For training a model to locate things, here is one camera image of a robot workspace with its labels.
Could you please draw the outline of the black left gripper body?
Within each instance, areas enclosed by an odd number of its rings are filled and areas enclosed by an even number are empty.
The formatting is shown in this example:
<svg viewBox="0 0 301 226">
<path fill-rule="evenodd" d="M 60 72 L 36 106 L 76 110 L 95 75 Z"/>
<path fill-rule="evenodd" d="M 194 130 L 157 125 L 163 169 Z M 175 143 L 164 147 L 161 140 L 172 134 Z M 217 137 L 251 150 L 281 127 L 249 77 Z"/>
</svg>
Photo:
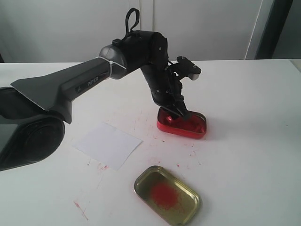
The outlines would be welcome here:
<svg viewBox="0 0 301 226">
<path fill-rule="evenodd" d="M 142 67 L 153 101 L 168 111 L 184 111 L 182 83 L 170 69 L 159 70 L 154 65 Z"/>
</svg>

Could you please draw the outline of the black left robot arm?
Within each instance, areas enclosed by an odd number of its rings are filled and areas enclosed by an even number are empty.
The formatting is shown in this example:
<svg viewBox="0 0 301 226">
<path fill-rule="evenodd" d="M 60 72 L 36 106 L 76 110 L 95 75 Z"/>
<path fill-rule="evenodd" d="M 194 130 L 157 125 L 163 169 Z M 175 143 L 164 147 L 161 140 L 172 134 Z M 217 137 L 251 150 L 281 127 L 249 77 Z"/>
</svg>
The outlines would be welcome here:
<svg viewBox="0 0 301 226">
<path fill-rule="evenodd" d="M 107 78 L 141 69 L 153 101 L 174 116 L 190 118 L 182 84 L 169 68 L 167 39 L 158 32 L 129 31 L 98 57 L 45 75 L 18 79 L 0 90 L 0 169 L 49 157 L 72 121 L 72 102 Z"/>
</svg>

